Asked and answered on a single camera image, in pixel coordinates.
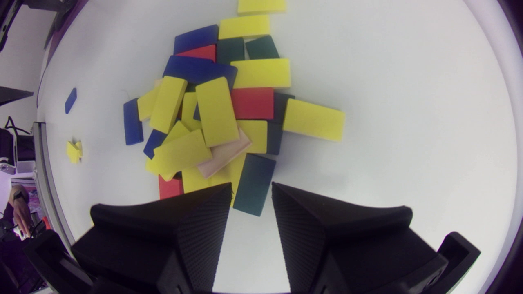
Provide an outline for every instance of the person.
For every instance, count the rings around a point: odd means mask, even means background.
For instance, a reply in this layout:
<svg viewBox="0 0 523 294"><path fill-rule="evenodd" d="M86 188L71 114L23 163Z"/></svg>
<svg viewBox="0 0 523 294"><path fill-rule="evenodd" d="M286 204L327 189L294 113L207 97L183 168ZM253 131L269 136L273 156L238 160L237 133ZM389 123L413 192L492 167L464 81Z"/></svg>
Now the person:
<svg viewBox="0 0 523 294"><path fill-rule="evenodd" d="M9 193L9 200L0 221L14 226L13 219L25 236L31 236L31 214L29 211L29 194L22 185L16 185ZM31 241L13 238L0 242L0 289L2 294L27 294L41 280L25 253L24 247Z"/></svg>

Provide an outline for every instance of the foam block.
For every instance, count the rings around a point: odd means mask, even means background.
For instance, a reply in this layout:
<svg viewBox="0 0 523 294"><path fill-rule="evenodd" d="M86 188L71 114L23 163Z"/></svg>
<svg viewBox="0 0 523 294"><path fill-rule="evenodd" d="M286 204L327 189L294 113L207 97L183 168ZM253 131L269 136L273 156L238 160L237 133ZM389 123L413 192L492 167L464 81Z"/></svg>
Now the foam block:
<svg viewBox="0 0 523 294"><path fill-rule="evenodd" d="M285 0L238 0L238 14L283 13L287 10Z"/></svg>
<svg viewBox="0 0 523 294"><path fill-rule="evenodd" d="M123 127L126 134L126 145L143 142L142 122L138 115L138 98L123 104Z"/></svg>
<svg viewBox="0 0 523 294"><path fill-rule="evenodd" d="M291 86L291 67L288 59L256 59L233 61L238 69L233 88L288 88Z"/></svg>
<svg viewBox="0 0 523 294"><path fill-rule="evenodd" d="M212 62L216 62L216 45L209 45L205 47L200 47L185 51L182 53L176 54L176 56L187 56L187 57L196 57L196 58L205 58L210 59Z"/></svg>
<svg viewBox="0 0 523 294"><path fill-rule="evenodd" d="M231 95L224 77L196 86L196 98L207 147L226 144L240 138Z"/></svg>
<svg viewBox="0 0 523 294"><path fill-rule="evenodd" d="M82 143L80 141L78 141L74 145L76 146L76 148L79 151L80 158L83 157L84 156L84 151L82 150Z"/></svg>
<svg viewBox="0 0 523 294"><path fill-rule="evenodd" d="M232 89L238 69L228 64L212 63L208 59L172 55L167 62L164 76L179 77L189 83L202 84L224 76Z"/></svg>
<svg viewBox="0 0 523 294"><path fill-rule="evenodd" d="M184 193L184 185L181 178L173 178L165 181L158 176L158 187L160 189L160 200L178 196Z"/></svg>
<svg viewBox="0 0 523 294"><path fill-rule="evenodd" d="M165 137L167 137L166 134L157 130L153 130L151 132L151 135L149 136L149 139L147 140L147 143L145 144L143 153L145 153L145 155L147 155L147 157L149 157L150 159L153 159L154 149L162 145L163 141L165 140Z"/></svg>
<svg viewBox="0 0 523 294"><path fill-rule="evenodd" d="M277 123L267 124L267 154L280 154L282 136L282 125L279 125Z"/></svg>
<svg viewBox="0 0 523 294"><path fill-rule="evenodd" d="M67 156L71 160L71 163L78 163L80 161L80 151L71 141L67 141Z"/></svg>
<svg viewBox="0 0 523 294"><path fill-rule="evenodd" d="M211 159L211 151L205 146L201 130L196 130L155 148L152 161L162 178L170 180L182 169Z"/></svg>
<svg viewBox="0 0 523 294"><path fill-rule="evenodd" d="M181 172L184 192L189 193L210 187L209 179L204 178L197 167L186 168Z"/></svg>
<svg viewBox="0 0 523 294"><path fill-rule="evenodd" d="M271 36L264 36L245 43L250 59L280 58Z"/></svg>
<svg viewBox="0 0 523 294"><path fill-rule="evenodd" d="M233 208L261 216L276 161L247 154Z"/></svg>
<svg viewBox="0 0 523 294"><path fill-rule="evenodd" d="M247 153L267 153L267 122L264 120L237 120L252 145L245 150Z"/></svg>
<svg viewBox="0 0 523 294"><path fill-rule="evenodd" d="M183 137L190 133L190 131L185 127L185 125L181 121L177 121L174 124L174 127L170 130L167 137L165 137L165 140L163 141L164 144L167 144L175 139L178 139L180 137Z"/></svg>
<svg viewBox="0 0 523 294"><path fill-rule="evenodd" d="M212 160L198 165L198 169L204 178L209 178L249 148L251 142L247 135L242 129L238 129L238 132L240 133L239 140L212 147Z"/></svg>
<svg viewBox="0 0 523 294"><path fill-rule="evenodd" d="M218 41L216 62L231 64L232 61L245 60L243 38L231 38Z"/></svg>
<svg viewBox="0 0 523 294"><path fill-rule="evenodd" d="M283 130L340 142L345 113L327 107L289 99L283 120Z"/></svg>
<svg viewBox="0 0 523 294"><path fill-rule="evenodd" d="M218 39L257 38L270 34L268 15L252 15L222 19Z"/></svg>
<svg viewBox="0 0 523 294"><path fill-rule="evenodd" d="M234 89L231 92L236 119L272 119L274 91L272 88Z"/></svg>
<svg viewBox="0 0 523 294"><path fill-rule="evenodd" d="M196 93L185 93L183 107L181 109L181 121L190 131L201 129L201 122L194 119L197 103Z"/></svg>
<svg viewBox="0 0 523 294"><path fill-rule="evenodd" d="M65 114L68 114L69 111L71 111L71 108L73 107L73 104L75 101L76 101L76 88L73 88L71 90L71 93L69 93L69 97L67 97L67 100L65 101Z"/></svg>
<svg viewBox="0 0 523 294"><path fill-rule="evenodd" d="M274 92L274 117L269 120L270 123L283 124L287 100L294 99L294 95Z"/></svg>
<svg viewBox="0 0 523 294"><path fill-rule="evenodd" d="M151 128L169 133L178 115L185 87L187 81L184 79L170 76L163 78L149 122Z"/></svg>
<svg viewBox="0 0 523 294"><path fill-rule="evenodd" d="M174 38L174 54L216 44L218 42L218 25L211 25L177 35Z"/></svg>
<svg viewBox="0 0 523 294"><path fill-rule="evenodd" d="M231 207L234 205L234 197L236 197L236 191L238 190L238 184L240 183L240 177L242 175L243 164L245 162L246 153L238 155L228 165L219 170L217 173L212 175L210 179L210 185L216 186L231 182L232 184L232 201Z"/></svg>
<svg viewBox="0 0 523 294"><path fill-rule="evenodd" d="M144 121L151 117L159 90L160 86L155 87L142 97L138 98L138 116L140 121Z"/></svg>

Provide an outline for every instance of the wristwatch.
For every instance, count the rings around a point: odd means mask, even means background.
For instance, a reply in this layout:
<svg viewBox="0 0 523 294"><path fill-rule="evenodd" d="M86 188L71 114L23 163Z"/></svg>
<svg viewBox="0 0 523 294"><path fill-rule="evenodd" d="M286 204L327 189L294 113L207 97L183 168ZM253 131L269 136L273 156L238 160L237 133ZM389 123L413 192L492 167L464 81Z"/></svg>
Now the wristwatch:
<svg viewBox="0 0 523 294"><path fill-rule="evenodd" d="M16 199L18 199L18 198L22 198L23 200L25 200L25 199L24 199L24 193L22 193L22 191L18 191L18 192L16 192L16 193L13 195L13 201L16 200Z"/></svg>

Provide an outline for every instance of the yellow foam block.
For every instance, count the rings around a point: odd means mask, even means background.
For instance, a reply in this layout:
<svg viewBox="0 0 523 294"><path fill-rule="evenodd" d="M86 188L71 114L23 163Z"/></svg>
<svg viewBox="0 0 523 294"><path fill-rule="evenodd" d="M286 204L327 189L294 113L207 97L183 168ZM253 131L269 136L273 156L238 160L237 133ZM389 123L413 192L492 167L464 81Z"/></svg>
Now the yellow foam block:
<svg viewBox="0 0 523 294"><path fill-rule="evenodd" d="M211 150L205 146L201 130L196 130L156 147L152 165L164 179L170 180L170 175L211 159Z"/></svg>
<svg viewBox="0 0 523 294"><path fill-rule="evenodd" d="M193 118L197 102L196 93L185 93L183 106L181 108L181 121L190 131L201 129L201 121Z"/></svg>
<svg viewBox="0 0 523 294"><path fill-rule="evenodd" d="M153 113L154 103L156 102L156 98L158 96L158 90L160 90L160 88L155 87L147 94L138 98L138 117L140 121L144 121L151 117L151 113Z"/></svg>
<svg viewBox="0 0 523 294"><path fill-rule="evenodd" d="M238 68L233 88L288 88L291 65L288 59L254 59L231 62Z"/></svg>
<svg viewBox="0 0 523 294"><path fill-rule="evenodd" d="M80 161L80 151L71 141L67 141L67 156L72 163Z"/></svg>
<svg viewBox="0 0 523 294"><path fill-rule="evenodd" d="M145 169L153 175L158 175L158 167L155 165L152 159L147 157L147 162L145 163Z"/></svg>
<svg viewBox="0 0 523 294"><path fill-rule="evenodd" d="M211 186L216 186L228 182L232 183L231 207L234 204L234 197L236 196L236 190L238 190L238 184L240 183L240 177L242 176L243 164L245 163L246 155L246 153L238 155L228 165L226 165L224 168L222 168L220 171L218 171L209 178L211 180Z"/></svg>
<svg viewBox="0 0 523 294"><path fill-rule="evenodd" d="M289 99L283 130L340 142L344 124L345 113L342 111Z"/></svg>
<svg viewBox="0 0 523 294"><path fill-rule="evenodd" d="M256 38L270 34L268 15L251 15L222 19L218 39Z"/></svg>
<svg viewBox="0 0 523 294"><path fill-rule="evenodd" d="M177 77L165 76L158 90L156 103L151 113L149 126L169 134L180 109L187 81Z"/></svg>
<svg viewBox="0 0 523 294"><path fill-rule="evenodd" d="M184 193L205 189L211 186L210 179L204 178L197 167L190 167L182 170L181 180L184 184Z"/></svg>
<svg viewBox="0 0 523 294"><path fill-rule="evenodd" d="M80 157L84 156L84 152L82 151L82 143L80 141L78 141L76 144L74 144L75 147L78 149L79 151L79 155Z"/></svg>
<svg viewBox="0 0 523 294"><path fill-rule="evenodd" d="M244 152L267 153L267 121L265 120L237 120L252 145Z"/></svg>
<svg viewBox="0 0 523 294"><path fill-rule="evenodd" d="M281 13L285 10L285 0L238 0L239 15Z"/></svg>
<svg viewBox="0 0 523 294"><path fill-rule="evenodd" d="M207 147L222 145L240 138L225 77L196 86L196 97Z"/></svg>
<svg viewBox="0 0 523 294"><path fill-rule="evenodd" d="M181 121L177 121L174 124L174 127L170 130L167 137L165 137L165 140L162 144L167 144L175 139L187 135L188 133L190 133L190 131L185 127L185 125Z"/></svg>

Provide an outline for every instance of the blue foam block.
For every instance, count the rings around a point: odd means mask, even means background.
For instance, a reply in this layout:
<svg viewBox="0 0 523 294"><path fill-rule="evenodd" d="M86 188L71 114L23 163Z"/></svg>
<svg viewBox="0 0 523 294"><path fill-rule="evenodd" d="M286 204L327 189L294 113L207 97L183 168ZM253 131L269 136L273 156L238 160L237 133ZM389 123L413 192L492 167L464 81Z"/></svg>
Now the blue foam block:
<svg viewBox="0 0 523 294"><path fill-rule="evenodd" d="M174 54L218 43L218 25L200 28L174 38Z"/></svg>
<svg viewBox="0 0 523 294"><path fill-rule="evenodd" d="M209 59L171 55L164 76L183 78L189 83L202 84L224 76L232 89L238 69L228 64L213 63Z"/></svg>
<svg viewBox="0 0 523 294"><path fill-rule="evenodd" d="M261 216L276 161L247 153L233 208Z"/></svg>
<svg viewBox="0 0 523 294"><path fill-rule="evenodd" d="M268 120L270 123L283 124L287 100L294 99L294 95L274 92L274 118Z"/></svg>
<svg viewBox="0 0 523 294"><path fill-rule="evenodd" d="M138 117L138 98L123 104L123 126L126 131L126 145L143 142L142 122Z"/></svg>
<svg viewBox="0 0 523 294"><path fill-rule="evenodd" d="M69 111L71 111L71 107L73 107L73 104L75 101L76 101L76 88L73 88L73 90L69 94L69 97L67 97L67 100L65 101L65 113L66 114L68 114Z"/></svg>
<svg viewBox="0 0 523 294"><path fill-rule="evenodd" d="M192 116L192 119L201 120L200 109L198 108L198 103L196 103L195 114Z"/></svg>
<svg viewBox="0 0 523 294"><path fill-rule="evenodd" d="M267 154L280 154L281 137L283 135L282 125L277 123L267 124Z"/></svg>
<svg viewBox="0 0 523 294"><path fill-rule="evenodd" d="M151 135L149 136L149 139L147 140L147 143L145 144L143 153L145 153L145 155L147 155L147 157L149 157L150 159L153 159L154 149L162 145L163 141L165 140L165 137L167 137L167 134L164 134L157 130L153 130L151 132Z"/></svg>

